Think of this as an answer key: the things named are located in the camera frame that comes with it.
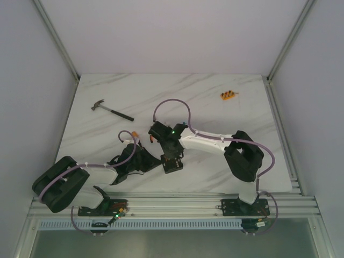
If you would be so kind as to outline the black fuse box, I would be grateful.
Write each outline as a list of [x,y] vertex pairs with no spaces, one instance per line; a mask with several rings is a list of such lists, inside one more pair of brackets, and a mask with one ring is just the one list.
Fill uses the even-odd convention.
[[165,155],[161,155],[161,163],[165,174],[183,169],[183,163],[180,157],[168,159]]

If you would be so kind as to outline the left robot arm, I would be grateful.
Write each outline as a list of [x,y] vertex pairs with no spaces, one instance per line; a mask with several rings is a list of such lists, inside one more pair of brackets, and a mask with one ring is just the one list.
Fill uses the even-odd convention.
[[71,156],[64,156],[34,181],[32,190],[53,213],[73,204],[104,216],[110,203],[101,185],[117,185],[133,172],[146,173],[161,164],[140,143],[131,142],[120,155],[102,165],[78,164]]

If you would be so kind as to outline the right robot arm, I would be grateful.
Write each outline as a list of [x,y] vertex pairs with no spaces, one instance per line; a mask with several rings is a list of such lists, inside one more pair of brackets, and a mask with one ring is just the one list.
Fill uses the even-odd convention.
[[262,167],[264,154],[252,142],[247,133],[237,131],[234,135],[211,134],[192,129],[188,125],[176,124],[173,128],[154,122],[148,134],[160,144],[161,161],[165,172],[181,170],[172,161],[181,163],[184,150],[195,149],[215,155],[223,155],[231,173],[244,186],[238,192],[238,208],[243,214],[251,214],[257,208],[257,172]]

